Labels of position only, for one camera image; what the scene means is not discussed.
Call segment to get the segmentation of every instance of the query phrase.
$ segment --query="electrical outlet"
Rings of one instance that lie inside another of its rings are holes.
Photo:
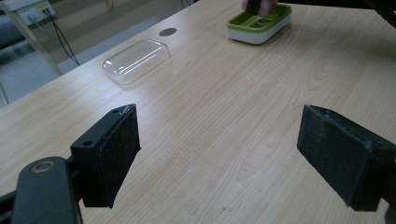
[[[56,14],[55,10],[53,10],[48,1],[42,1],[27,7],[22,7],[17,10],[17,13],[20,15],[21,19],[26,25],[31,25],[35,22],[42,21],[48,18],[49,14],[51,16]]]

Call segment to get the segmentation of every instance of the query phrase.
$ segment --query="green lid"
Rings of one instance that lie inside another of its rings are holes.
[[[271,29],[275,24],[291,13],[288,5],[276,5],[264,17],[255,16],[247,12],[242,12],[227,23],[229,29],[248,32],[263,33]]]

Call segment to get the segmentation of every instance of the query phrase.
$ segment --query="wooden table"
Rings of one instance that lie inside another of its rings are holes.
[[[396,143],[396,30],[372,10],[292,8],[290,25],[252,46],[225,35],[239,0],[200,1],[1,109],[0,194],[136,104],[142,150],[115,207],[82,208],[86,223],[384,223],[386,202],[346,207],[296,141],[311,104]],[[130,85],[110,81],[102,62],[144,38],[172,57]]]

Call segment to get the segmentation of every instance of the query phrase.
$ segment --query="plastic lid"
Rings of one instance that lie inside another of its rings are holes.
[[[124,85],[142,77],[169,57],[165,44],[145,39],[107,59],[102,67],[108,77]]]

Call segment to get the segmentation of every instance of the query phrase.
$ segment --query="human hand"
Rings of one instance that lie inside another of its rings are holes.
[[[277,0],[262,0],[259,9],[259,16],[265,16],[269,10],[276,6]],[[242,9],[246,11],[248,0],[242,0]]]

